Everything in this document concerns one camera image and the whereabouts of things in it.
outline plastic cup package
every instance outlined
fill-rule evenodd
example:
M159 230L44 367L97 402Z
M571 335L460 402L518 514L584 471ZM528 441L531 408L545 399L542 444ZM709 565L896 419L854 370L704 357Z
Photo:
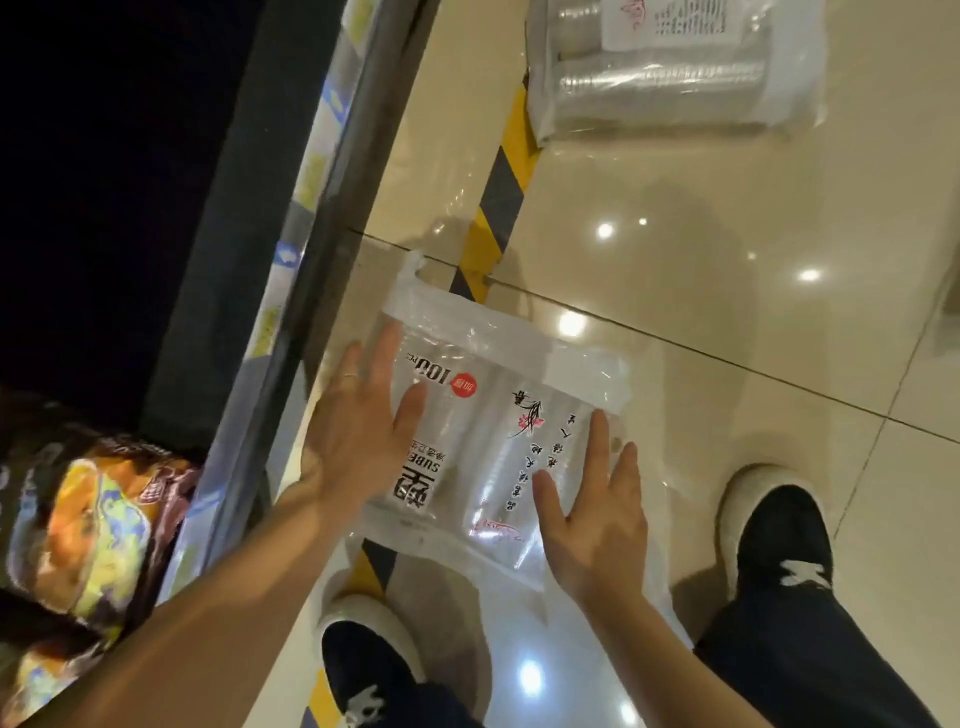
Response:
M531 125L588 130L818 123L824 0L533 0Z
M393 405L430 383L427 408L393 491L369 503L361 532L457 570L542 592L546 563L531 480L548 471L568 511L580 487L590 413L617 435L630 399L616 354L552 339L532 324L420 281L409 254L384 313L404 326ZM662 559L662 550L648 549ZM668 595L664 564L648 569Z

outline red circular label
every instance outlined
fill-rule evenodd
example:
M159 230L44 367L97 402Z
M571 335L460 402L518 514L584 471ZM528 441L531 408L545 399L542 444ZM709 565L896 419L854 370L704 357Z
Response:
M466 373L457 375L450 382L450 388L457 397L473 397L477 391L477 380Z

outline shoe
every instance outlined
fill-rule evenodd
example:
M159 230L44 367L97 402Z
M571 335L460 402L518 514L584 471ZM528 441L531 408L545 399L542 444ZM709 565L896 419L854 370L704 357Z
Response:
M348 728L376 723L392 696L426 680L413 637L372 597L337 599L320 620L318 633L330 694Z
M740 471L720 510L730 597L751 589L833 589L833 544L813 487L773 465Z

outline plastic wrap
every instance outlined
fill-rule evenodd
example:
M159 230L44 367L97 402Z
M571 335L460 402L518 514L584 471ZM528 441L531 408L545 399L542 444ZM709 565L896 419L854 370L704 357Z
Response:
M198 469L0 390L0 589L105 634L147 614Z
M595 129L817 122L823 0L533 0L538 142Z
M93 668L108 640L0 591L0 728L14 728Z
M620 357L545 336L416 277L410 254L384 312L404 325L393 404L430 382L427 408L394 491L366 507L363 531L474 582L496 571L541 591L545 558L530 480L553 475L564 509L580 485L594 408L630 398Z

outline pant leg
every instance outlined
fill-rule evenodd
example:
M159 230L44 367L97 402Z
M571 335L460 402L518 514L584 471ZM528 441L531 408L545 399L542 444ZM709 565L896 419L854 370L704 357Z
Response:
M827 590L738 597L694 651L775 728L937 728Z
M377 728L483 728L446 685L422 683L393 694Z

